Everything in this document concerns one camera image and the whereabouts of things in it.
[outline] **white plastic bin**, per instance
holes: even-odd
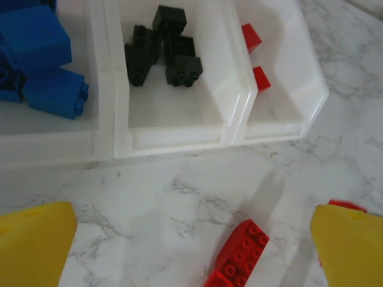
[[[272,87],[245,107],[234,145],[300,139],[329,90],[296,0],[234,0],[241,25],[251,23],[263,43],[250,55]]]
[[[75,121],[0,102],[0,167],[110,160],[113,157],[114,82],[102,0],[57,2],[71,38],[73,62],[64,66],[90,85]]]
[[[107,0],[105,15],[117,91],[114,156],[151,155],[231,144],[254,83],[231,0]],[[135,24],[151,28],[158,6],[185,9],[203,74],[192,88],[166,82],[163,56],[143,87],[130,86],[124,44]]]

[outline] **red 2x4 lego brick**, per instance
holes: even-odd
[[[218,254],[204,287],[245,286],[268,241],[252,220],[239,224]]]

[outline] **plastic bin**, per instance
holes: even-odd
[[[250,55],[272,87],[245,107],[234,145],[304,138],[329,90],[296,0],[234,0],[241,25],[251,23],[263,43]]]
[[[129,85],[123,45],[134,24],[151,27],[159,4],[186,11],[183,35],[194,38],[204,68],[193,88],[167,85],[163,59],[143,87]],[[116,158],[299,139],[328,97],[295,0],[112,0],[105,15],[117,90]],[[250,56],[246,23],[263,40]],[[272,83],[257,99],[255,66]]]
[[[102,0],[57,2],[71,38],[73,62],[64,68],[90,85],[84,114],[75,121],[0,103],[0,167],[109,160],[113,157],[114,82]]]
[[[105,16],[117,91],[114,156],[151,155],[228,146],[245,106],[257,94],[231,0],[107,0]],[[129,85],[124,44],[135,24],[151,28],[158,5],[183,8],[203,74],[192,88],[166,83],[163,56],[143,87]]]

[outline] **marble countertop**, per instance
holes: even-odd
[[[270,242],[247,286],[327,286],[315,206],[335,197],[383,213],[383,23],[341,0],[301,4],[330,88],[306,139],[0,175],[0,213],[72,202],[60,287],[200,287],[248,218]]]

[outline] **red lego brick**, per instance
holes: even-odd
[[[261,67],[254,68],[253,72],[254,72],[254,76],[256,77],[256,81],[258,85],[258,90],[259,90],[258,94],[266,91],[268,88],[271,87],[271,84]]]
[[[268,241],[252,220],[239,224],[218,254],[204,287],[245,286]]]
[[[251,24],[243,25],[242,32],[244,33],[247,50],[251,54],[262,43],[262,40]]]
[[[352,203],[351,201],[343,201],[343,200],[330,199],[329,204],[337,205],[337,206],[341,206],[341,207],[345,207],[345,208],[349,208],[349,209],[354,209],[354,210],[360,210],[360,211],[363,211],[363,212],[367,212],[367,209],[365,209],[364,207],[358,206],[358,205]]]

